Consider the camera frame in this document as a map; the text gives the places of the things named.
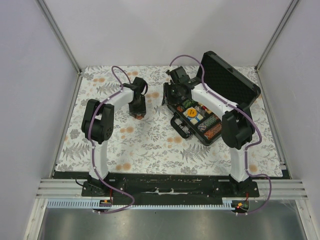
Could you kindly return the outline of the yellow big blind button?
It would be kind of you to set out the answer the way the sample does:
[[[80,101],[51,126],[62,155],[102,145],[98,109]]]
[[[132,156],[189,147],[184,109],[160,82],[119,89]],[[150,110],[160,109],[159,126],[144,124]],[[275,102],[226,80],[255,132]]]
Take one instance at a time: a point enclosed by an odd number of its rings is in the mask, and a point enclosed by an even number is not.
[[[186,116],[190,118],[195,118],[198,114],[197,110],[193,107],[188,108],[186,111]]]

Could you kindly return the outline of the keys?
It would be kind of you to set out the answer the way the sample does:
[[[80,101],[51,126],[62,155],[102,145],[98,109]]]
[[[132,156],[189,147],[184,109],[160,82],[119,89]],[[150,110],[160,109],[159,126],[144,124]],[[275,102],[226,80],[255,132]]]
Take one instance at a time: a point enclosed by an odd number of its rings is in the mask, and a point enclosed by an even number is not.
[[[203,109],[201,108],[201,106],[199,106],[199,105],[196,105],[196,109],[197,109],[199,112],[203,110]]]

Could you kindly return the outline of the blue playing card deck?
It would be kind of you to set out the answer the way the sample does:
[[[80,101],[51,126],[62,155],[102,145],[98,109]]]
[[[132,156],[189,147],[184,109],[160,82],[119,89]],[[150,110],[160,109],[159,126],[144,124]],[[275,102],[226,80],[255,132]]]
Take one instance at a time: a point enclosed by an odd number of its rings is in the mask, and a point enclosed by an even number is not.
[[[197,111],[197,116],[196,117],[188,117],[186,116],[186,111],[183,113],[183,115],[193,124],[196,125],[199,123],[201,120],[204,119],[204,117]]]

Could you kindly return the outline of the red playing card deck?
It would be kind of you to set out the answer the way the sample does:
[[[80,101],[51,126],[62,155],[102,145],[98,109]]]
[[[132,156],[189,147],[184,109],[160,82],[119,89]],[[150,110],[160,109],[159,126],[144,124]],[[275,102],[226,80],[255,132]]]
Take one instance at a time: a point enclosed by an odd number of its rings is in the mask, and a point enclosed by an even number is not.
[[[212,111],[209,110],[207,107],[205,107],[204,105],[201,107],[206,113],[211,114]]]

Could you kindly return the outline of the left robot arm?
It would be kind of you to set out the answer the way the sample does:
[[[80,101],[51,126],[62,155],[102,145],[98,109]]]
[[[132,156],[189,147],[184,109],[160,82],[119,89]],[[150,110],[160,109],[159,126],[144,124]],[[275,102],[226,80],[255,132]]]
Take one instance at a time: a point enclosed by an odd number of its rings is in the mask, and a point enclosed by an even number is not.
[[[148,91],[147,82],[136,77],[133,83],[125,83],[120,90],[104,101],[90,99],[87,102],[81,130],[85,138],[92,143],[91,169],[87,178],[86,189],[103,197],[110,192],[110,184],[104,179],[109,174],[107,164],[108,140],[114,131],[115,112],[128,105],[129,115],[141,120],[145,117]]]

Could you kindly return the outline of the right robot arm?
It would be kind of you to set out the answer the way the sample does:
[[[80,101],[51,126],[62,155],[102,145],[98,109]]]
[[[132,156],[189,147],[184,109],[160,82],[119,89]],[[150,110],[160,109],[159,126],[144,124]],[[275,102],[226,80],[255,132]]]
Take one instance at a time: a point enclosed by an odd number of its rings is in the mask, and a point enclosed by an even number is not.
[[[242,196],[252,181],[247,170],[248,148],[253,134],[258,132],[250,107],[236,105],[214,92],[203,79],[190,78],[182,66],[167,70],[166,74],[170,82],[163,84],[163,105],[181,106],[186,100],[195,101],[208,107],[220,120],[221,137],[229,147],[231,159],[229,191],[235,197]]]

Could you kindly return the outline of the black poker chip case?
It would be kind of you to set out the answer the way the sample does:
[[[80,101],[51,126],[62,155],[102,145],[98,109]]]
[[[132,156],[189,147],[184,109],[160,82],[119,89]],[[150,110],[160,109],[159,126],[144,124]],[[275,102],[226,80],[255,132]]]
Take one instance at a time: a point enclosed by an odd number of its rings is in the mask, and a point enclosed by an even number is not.
[[[261,89],[213,51],[203,54],[195,77],[179,66],[167,70],[162,104],[173,112],[171,126],[184,139],[194,135],[205,146],[219,137],[232,150],[252,141],[251,105]]]

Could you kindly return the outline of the floral table mat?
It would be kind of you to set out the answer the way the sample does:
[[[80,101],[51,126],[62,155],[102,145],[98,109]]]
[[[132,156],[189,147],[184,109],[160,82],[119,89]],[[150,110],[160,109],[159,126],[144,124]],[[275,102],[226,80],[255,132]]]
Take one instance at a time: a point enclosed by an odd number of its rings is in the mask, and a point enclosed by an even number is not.
[[[111,172],[147,174],[228,175],[229,148],[222,139],[205,146],[191,136],[182,138],[171,126],[172,112],[162,105],[166,66],[90,66],[82,82],[61,154],[59,172],[87,172],[91,168],[91,143],[81,131],[87,102],[102,101],[118,91],[120,83],[143,78],[148,84],[146,116],[135,119],[127,106],[114,114],[114,128],[107,143],[107,165]]]

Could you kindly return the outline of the green blue chip row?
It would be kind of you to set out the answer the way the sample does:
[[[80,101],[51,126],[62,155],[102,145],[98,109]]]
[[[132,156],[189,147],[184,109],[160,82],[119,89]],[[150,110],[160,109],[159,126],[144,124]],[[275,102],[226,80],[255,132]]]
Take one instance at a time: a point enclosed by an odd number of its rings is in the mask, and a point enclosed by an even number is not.
[[[200,132],[204,132],[207,128],[209,128],[210,126],[214,125],[217,122],[217,119],[215,116],[210,116],[209,118],[207,118],[205,121],[203,121],[202,123],[200,123],[197,126],[197,129]]]

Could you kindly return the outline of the orange chip row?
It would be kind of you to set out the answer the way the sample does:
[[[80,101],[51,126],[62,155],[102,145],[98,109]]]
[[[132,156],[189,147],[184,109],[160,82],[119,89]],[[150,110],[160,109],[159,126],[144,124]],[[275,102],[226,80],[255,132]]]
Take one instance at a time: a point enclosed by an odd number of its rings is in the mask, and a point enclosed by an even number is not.
[[[211,139],[214,139],[216,136],[218,136],[221,133],[222,130],[222,125],[221,124],[217,124],[215,126],[213,126],[212,128],[210,128],[209,130],[207,130],[204,133],[204,137],[210,141]]]

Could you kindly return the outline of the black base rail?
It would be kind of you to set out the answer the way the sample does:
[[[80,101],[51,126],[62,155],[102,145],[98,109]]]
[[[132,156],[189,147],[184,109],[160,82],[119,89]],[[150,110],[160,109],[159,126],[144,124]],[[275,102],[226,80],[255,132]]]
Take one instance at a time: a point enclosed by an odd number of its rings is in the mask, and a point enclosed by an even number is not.
[[[223,198],[259,197],[256,182],[237,190],[230,176],[112,173],[104,181],[107,189],[87,186],[89,173],[57,171],[54,179],[74,180],[82,187],[83,197],[111,197],[114,204],[221,204]]]

